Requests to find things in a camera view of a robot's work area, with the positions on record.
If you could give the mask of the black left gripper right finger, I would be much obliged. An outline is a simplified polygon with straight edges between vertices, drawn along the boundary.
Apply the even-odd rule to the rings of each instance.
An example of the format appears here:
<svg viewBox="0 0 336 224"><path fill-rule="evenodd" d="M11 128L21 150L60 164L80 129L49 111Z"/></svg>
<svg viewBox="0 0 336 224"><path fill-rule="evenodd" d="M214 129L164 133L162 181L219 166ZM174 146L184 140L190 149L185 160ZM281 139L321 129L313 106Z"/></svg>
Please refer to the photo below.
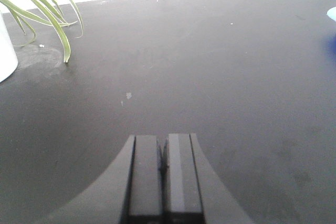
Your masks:
<svg viewBox="0 0 336 224"><path fill-rule="evenodd" d="M196 134L169 134L164 165L166 223L253 223L212 169Z"/></svg>

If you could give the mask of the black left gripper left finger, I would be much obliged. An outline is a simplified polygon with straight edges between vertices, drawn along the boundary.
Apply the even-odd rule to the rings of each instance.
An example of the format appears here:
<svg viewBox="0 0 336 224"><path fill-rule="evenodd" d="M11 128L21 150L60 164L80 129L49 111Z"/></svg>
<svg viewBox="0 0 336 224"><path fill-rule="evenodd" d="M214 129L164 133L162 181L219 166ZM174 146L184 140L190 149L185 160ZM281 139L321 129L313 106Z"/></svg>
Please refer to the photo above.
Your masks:
<svg viewBox="0 0 336 224"><path fill-rule="evenodd" d="M161 223L160 148L153 135L131 135L87 189L38 223Z"/></svg>

